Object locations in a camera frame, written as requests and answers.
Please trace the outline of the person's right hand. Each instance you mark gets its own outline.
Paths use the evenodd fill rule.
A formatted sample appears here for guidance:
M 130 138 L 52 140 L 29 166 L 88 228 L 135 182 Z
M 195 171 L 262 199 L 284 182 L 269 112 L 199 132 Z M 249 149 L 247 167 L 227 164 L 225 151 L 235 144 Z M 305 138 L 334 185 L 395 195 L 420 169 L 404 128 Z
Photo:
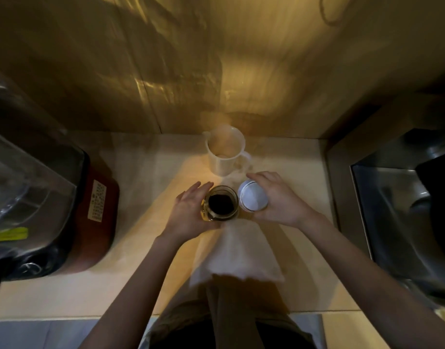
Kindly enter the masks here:
M 257 182 L 265 191 L 269 199 L 265 209 L 270 209 L 272 213 L 272 220 L 269 222 L 301 229 L 319 216 L 319 213 L 302 200 L 277 172 L 262 171 L 247 173 L 246 176 Z

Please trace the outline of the person's left hand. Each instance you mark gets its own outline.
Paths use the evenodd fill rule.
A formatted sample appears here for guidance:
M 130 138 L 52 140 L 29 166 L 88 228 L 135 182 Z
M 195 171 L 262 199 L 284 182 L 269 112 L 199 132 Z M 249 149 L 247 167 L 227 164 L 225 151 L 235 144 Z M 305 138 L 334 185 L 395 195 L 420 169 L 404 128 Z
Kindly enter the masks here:
M 181 246 L 185 242 L 201 235 L 201 205 L 205 195 L 214 186 L 213 182 L 196 182 L 189 189 L 179 194 L 160 238 L 168 244 Z

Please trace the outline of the white jar lid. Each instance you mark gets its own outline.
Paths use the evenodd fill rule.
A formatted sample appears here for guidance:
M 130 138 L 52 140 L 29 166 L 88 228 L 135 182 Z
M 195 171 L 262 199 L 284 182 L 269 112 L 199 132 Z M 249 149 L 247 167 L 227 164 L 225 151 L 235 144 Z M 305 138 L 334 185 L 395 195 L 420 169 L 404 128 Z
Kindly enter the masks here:
M 245 180 L 238 188 L 239 207 L 249 213 L 266 208 L 269 199 L 263 188 L 254 180 Z

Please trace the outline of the glass jar with dark contents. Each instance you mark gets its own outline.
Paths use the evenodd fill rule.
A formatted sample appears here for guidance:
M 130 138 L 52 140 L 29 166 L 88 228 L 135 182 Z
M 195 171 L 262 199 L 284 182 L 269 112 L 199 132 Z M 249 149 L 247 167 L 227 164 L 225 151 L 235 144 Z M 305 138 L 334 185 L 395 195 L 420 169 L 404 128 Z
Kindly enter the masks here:
M 205 221 L 227 222 L 239 214 L 239 198 L 236 191 L 226 185 L 212 187 L 201 205 L 201 215 Z

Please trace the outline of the person's right forearm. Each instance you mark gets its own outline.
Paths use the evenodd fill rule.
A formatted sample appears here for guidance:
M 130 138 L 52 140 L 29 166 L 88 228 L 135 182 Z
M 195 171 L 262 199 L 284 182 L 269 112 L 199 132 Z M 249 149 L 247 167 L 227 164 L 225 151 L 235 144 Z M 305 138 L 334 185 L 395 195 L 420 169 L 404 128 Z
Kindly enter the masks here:
M 445 349 L 445 322 L 378 267 L 324 215 L 314 212 L 298 228 L 391 349 Z

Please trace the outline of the person's left forearm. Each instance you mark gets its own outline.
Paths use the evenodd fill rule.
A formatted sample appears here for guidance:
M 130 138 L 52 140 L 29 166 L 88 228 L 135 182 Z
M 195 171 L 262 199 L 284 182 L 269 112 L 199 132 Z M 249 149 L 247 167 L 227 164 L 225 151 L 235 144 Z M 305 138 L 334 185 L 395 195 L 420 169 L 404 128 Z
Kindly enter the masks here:
M 78 349 L 138 349 L 167 271 L 194 237 L 166 228 Z

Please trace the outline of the white cloth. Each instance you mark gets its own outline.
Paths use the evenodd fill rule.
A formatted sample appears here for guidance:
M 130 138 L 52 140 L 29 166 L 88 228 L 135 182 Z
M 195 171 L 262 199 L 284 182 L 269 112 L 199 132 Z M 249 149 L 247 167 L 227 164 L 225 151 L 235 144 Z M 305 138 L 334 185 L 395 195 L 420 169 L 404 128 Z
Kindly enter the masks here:
M 221 229 L 201 235 L 189 284 L 208 282 L 214 275 L 233 276 L 243 281 L 285 280 L 261 228 L 247 219 L 225 222 Z

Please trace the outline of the translucent plastic measuring jug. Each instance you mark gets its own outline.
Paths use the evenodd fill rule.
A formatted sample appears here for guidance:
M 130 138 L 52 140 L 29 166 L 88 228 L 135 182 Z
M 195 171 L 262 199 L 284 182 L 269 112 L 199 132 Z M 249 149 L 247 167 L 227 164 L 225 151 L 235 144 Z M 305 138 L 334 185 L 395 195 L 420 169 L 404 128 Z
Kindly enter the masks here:
M 252 156 L 245 150 L 246 140 L 239 129 L 224 124 L 202 135 L 212 173 L 226 177 L 236 170 L 246 172 L 249 169 Z

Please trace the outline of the person's olive clothing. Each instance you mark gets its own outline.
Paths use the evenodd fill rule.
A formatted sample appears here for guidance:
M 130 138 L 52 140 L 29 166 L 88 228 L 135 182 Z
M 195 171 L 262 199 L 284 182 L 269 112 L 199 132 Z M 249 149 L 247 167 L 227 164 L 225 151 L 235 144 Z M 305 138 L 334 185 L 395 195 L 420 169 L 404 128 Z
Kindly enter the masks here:
M 228 276 L 186 281 L 138 349 L 317 349 L 312 334 L 240 283 Z

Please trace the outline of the red blender base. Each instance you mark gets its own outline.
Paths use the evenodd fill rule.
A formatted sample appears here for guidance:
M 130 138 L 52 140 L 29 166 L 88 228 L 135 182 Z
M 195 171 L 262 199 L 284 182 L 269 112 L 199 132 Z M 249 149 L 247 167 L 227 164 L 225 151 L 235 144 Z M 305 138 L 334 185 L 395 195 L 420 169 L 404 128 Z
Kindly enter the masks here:
M 70 275 L 98 264 L 115 236 L 118 183 L 95 168 L 86 152 L 74 207 L 61 234 L 48 246 L 24 253 L 0 248 L 0 287 L 3 282 Z

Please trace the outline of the steel sink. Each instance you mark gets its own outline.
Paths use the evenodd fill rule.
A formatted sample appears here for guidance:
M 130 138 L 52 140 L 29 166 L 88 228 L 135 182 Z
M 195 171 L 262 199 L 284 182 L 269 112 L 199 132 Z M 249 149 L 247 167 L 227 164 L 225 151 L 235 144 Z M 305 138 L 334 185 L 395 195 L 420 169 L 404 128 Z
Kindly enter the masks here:
M 445 96 L 374 111 L 326 153 L 340 231 L 425 305 L 445 308 L 445 256 L 416 167 L 445 154 Z

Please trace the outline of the black pan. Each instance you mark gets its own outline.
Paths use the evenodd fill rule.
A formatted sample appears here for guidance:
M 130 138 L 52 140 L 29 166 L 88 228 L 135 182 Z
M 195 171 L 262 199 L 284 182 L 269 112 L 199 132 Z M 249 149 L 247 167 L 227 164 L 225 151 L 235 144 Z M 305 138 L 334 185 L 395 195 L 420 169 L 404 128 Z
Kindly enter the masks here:
M 429 193 L 431 227 L 445 256 L 445 154 L 419 164 L 415 171 Z

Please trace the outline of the clear blender jug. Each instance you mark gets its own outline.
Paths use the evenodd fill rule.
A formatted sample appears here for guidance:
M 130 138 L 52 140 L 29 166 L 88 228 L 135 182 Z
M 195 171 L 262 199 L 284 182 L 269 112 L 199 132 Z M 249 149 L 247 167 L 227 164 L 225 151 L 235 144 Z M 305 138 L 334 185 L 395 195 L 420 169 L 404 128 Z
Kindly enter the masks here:
M 0 75 L 0 248 L 24 254 L 51 244 L 74 207 L 86 161 L 8 79 Z

